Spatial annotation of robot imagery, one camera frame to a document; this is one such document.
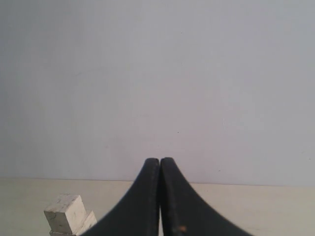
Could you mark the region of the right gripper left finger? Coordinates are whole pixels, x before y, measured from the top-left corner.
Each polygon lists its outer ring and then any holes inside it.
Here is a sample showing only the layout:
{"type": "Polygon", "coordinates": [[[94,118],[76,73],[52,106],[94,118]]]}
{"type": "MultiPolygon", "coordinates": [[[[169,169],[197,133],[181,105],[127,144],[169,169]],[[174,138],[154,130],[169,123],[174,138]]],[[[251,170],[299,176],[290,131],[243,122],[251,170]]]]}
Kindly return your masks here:
{"type": "Polygon", "coordinates": [[[130,189],[85,236],[157,236],[159,160],[148,158],[130,189]]]}

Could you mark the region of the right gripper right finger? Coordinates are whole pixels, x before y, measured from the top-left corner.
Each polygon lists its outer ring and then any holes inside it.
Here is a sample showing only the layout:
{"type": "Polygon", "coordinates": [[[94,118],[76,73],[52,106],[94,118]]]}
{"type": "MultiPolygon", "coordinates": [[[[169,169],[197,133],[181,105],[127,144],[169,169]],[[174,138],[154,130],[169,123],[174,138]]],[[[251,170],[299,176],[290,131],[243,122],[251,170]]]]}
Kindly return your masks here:
{"type": "Polygon", "coordinates": [[[160,162],[159,204],[165,236],[250,235],[209,206],[171,157],[160,162]]]}

